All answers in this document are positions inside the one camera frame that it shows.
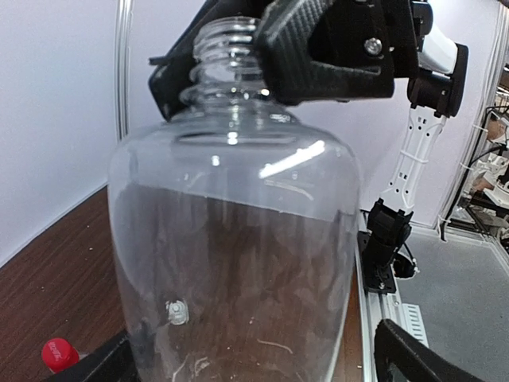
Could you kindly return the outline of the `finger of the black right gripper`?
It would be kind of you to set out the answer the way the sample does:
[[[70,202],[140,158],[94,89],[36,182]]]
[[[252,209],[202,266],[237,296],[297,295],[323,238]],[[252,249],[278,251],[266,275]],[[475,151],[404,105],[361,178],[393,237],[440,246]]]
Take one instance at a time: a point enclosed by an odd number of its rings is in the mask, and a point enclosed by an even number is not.
[[[263,13],[254,47],[279,103],[394,94],[380,1],[273,1]]]
[[[220,17],[220,3],[206,1],[171,49],[163,56],[149,59],[149,65],[154,67],[148,80],[149,90],[165,121],[185,108],[179,95],[191,84],[189,73],[196,65],[194,39],[203,25]]]

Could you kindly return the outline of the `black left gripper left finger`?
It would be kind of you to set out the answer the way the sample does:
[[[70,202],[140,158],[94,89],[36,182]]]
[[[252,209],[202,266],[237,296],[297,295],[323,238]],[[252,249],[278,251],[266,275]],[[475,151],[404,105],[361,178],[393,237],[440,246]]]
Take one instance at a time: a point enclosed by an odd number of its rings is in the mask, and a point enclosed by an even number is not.
[[[127,333],[114,335],[75,365],[45,378],[44,381],[139,382]]]

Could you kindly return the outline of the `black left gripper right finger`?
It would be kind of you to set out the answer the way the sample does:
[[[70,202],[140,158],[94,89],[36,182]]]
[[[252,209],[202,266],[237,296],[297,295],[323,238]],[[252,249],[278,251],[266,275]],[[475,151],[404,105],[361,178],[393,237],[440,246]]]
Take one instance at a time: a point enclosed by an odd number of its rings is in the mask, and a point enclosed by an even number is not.
[[[392,366],[408,381],[482,381],[438,356],[390,319],[377,325],[374,348],[378,381],[394,379]]]

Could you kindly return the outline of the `small cola bottle red cap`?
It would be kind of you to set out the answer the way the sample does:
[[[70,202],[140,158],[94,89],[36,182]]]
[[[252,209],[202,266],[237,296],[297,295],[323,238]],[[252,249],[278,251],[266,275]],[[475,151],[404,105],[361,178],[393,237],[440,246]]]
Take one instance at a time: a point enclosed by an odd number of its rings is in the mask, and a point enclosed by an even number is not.
[[[76,349],[60,337],[50,339],[44,344],[41,358],[53,373],[61,372],[80,361],[80,355]]]

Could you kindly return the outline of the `large clear plastic bottle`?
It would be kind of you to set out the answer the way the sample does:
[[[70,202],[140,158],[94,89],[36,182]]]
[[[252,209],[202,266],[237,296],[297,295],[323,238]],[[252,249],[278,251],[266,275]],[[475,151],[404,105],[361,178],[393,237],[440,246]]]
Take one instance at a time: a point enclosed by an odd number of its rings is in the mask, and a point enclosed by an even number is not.
[[[351,150],[277,104],[255,18],[205,25],[168,123],[111,160],[117,280],[143,381],[330,381],[357,249]]]

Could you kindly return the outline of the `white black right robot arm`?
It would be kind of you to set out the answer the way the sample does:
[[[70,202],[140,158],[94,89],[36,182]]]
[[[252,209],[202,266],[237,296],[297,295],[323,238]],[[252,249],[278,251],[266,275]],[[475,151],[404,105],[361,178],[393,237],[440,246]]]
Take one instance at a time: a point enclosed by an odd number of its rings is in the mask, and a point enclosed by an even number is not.
[[[193,42],[228,17],[256,18],[254,49],[262,75],[286,106],[389,98],[408,81],[409,122],[394,173],[359,234],[365,290],[393,293],[394,281],[416,273],[401,255],[410,235],[414,198],[430,151],[464,94],[468,48],[447,38],[427,1],[207,1],[173,47],[153,57],[152,97],[165,119],[184,107],[179,93],[195,68]]]

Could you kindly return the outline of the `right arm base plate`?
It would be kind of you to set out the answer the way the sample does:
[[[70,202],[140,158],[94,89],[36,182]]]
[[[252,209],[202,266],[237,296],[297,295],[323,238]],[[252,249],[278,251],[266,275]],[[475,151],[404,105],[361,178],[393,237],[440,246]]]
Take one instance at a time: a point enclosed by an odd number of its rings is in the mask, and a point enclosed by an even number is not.
[[[391,266],[393,248],[369,232],[359,232],[357,240],[364,290],[376,294],[394,294],[397,288]]]

